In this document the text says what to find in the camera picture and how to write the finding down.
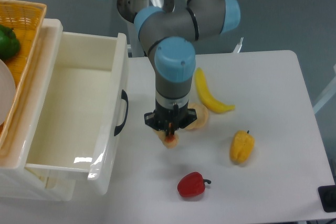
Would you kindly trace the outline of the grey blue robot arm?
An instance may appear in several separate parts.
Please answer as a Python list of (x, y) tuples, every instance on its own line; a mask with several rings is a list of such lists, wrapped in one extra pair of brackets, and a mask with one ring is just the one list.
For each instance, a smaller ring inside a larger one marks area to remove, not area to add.
[(235, 29), (240, 22), (237, 0), (186, 0), (183, 10), (168, 8), (173, 0), (120, 0), (122, 18), (155, 71), (155, 109), (144, 121), (154, 130), (174, 135), (196, 121), (188, 107), (196, 59), (193, 42)]

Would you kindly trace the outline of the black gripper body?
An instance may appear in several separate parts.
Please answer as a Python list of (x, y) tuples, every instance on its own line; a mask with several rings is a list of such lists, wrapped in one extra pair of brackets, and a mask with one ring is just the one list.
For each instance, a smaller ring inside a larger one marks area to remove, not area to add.
[(165, 127), (174, 126), (175, 131), (184, 129), (197, 119), (195, 109), (189, 109), (188, 103), (182, 107), (173, 104), (171, 108), (165, 108), (158, 102), (155, 103), (153, 112), (144, 114), (145, 125), (156, 131), (164, 131)]

